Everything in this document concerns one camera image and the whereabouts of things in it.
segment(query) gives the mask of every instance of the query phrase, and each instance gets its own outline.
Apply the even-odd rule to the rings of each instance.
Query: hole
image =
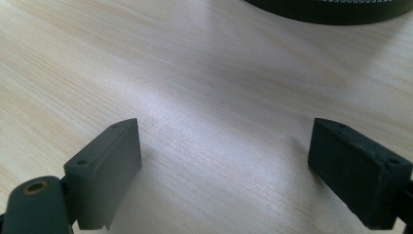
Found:
[[[388,161],[391,164],[399,164],[399,162],[396,159],[388,159]]]
[[[85,164],[88,164],[88,160],[82,159],[78,161],[78,165],[85,165]]]
[[[24,195],[33,195],[38,192],[41,192],[48,186],[46,181],[36,181],[32,182],[29,185],[25,186],[23,189]]]
[[[35,184],[32,184],[32,185],[30,185],[28,188],[27,188],[27,190],[29,191],[29,192],[35,192],[35,191],[37,191],[37,190],[40,190],[40,189],[42,189],[43,187],[44,187],[45,185],[43,184],[43,183],[35,183]]]

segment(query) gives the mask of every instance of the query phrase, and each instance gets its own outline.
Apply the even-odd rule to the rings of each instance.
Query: light wood grain surface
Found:
[[[0,211],[135,117],[143,168],[113,228],[76,233],[377,233],[308,170],[313,119],[413,160],[412,73],[412,13],[326,26],[242,0],[1,0]]]

